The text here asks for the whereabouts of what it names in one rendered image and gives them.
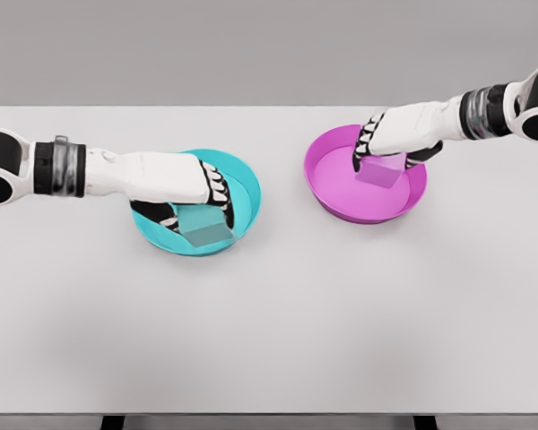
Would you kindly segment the magenta block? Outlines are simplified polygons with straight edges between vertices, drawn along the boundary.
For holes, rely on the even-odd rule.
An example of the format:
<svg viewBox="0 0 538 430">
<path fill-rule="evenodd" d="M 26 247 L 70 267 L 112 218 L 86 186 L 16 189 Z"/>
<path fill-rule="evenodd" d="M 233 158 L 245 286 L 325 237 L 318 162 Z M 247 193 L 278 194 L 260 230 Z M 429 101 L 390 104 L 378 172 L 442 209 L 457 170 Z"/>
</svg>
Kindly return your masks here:
<svg viewBox="0 0 538 430">
<path fill-rule="evenodd" d="M 355 177 L 364 184 L 391 188 L 403 175 L 405 160 L 404 153 L 365 157 L 360 162 L 360 171 Z"/>
</svg>

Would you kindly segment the cyan block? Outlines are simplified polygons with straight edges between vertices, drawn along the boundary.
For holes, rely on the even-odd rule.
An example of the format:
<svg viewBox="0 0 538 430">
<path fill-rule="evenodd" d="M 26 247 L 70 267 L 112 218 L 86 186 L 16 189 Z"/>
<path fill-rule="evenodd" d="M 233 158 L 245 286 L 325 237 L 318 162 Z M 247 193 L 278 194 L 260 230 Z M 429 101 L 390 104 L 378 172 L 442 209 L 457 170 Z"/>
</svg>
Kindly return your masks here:
<svg viewBox="0 0 538 430">
<path fill-rule="evenodd" d="M 195 247 L 234 240 L 220 207 L 207 204 L 179 205 L 177 214 L 180 235 Z"/>
</svg>

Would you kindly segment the cyan plate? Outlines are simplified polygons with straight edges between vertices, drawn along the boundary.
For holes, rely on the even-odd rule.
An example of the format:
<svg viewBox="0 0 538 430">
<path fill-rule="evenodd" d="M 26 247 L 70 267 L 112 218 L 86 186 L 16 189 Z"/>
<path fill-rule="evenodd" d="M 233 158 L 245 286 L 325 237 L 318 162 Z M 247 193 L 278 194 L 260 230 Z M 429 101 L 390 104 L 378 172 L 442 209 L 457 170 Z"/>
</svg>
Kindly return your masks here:
<svg viewBox="0 0 538 430">
<path fill-rule="evenodd" d="M 168 252 L 187 256 L 217 254 L 240 240 L 255 223 L 262 202 L 261 185 L 250 166 L 228 152 L 196 149 L 188 153 L 217 167 L 227 180 L 235 214 L 234 240 L 195 247 L 179 232 L 174 233 L 133 211 L 134 223 L 150 243 Z"/>
</svg>

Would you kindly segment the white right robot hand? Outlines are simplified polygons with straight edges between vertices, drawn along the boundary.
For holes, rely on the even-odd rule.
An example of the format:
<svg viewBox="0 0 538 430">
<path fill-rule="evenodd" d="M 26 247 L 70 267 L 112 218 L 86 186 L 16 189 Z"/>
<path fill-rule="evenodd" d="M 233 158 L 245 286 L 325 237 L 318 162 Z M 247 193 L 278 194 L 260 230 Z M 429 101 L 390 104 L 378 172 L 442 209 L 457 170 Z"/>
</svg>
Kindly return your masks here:
<svg viewBox="0 0 538 430">
<path fill-rule="evenodd" d="M 431 124 L 437 102 L 391 107 L 375 114 L 361 127 L 355 142 L 352 165 L 360 171 L 361 161 L 369 156 L 388 157 L 406 154 L 405 168 L 411 169 L 439 154 L 444 147 Z"/>
</svg>

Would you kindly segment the magenta plate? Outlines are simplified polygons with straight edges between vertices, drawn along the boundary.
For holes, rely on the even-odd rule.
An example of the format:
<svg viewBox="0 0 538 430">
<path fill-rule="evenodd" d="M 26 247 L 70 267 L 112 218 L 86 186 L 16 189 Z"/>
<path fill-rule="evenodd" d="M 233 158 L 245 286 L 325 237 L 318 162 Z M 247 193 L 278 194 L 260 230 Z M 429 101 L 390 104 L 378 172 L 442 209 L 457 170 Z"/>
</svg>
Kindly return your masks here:
<svg viewBox="0 0 538 430">
<path fill-rule="evenodd" d="M 304 158 L 308 186 L 322 206 L 335 216 L 359 224 L 394 219 L 413 208 L 427 187 L 423 164 L 405 169 L 391 188 L 358 181 L 352 154 L 360 125 L 342 125 L 321 134 Z"/>
</svg>

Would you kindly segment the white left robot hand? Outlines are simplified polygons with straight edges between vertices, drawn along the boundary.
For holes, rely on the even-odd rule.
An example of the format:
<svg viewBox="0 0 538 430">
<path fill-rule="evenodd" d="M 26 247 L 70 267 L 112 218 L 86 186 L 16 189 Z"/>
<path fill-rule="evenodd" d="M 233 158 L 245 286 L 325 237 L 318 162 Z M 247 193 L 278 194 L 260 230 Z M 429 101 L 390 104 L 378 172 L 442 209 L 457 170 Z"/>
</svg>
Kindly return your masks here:
<svg viewBox="0 0 538 430">
<path fill-rule="evenodd" d="M 235 214 L 227 180 L 220 170 L 189 153 L 141 156 L 142 167 L 130 175 L 127 196 L 132 211 L 179 232 L 174 204 L 208 204 L 222 210 L 228 228 Z"/>
</svg>

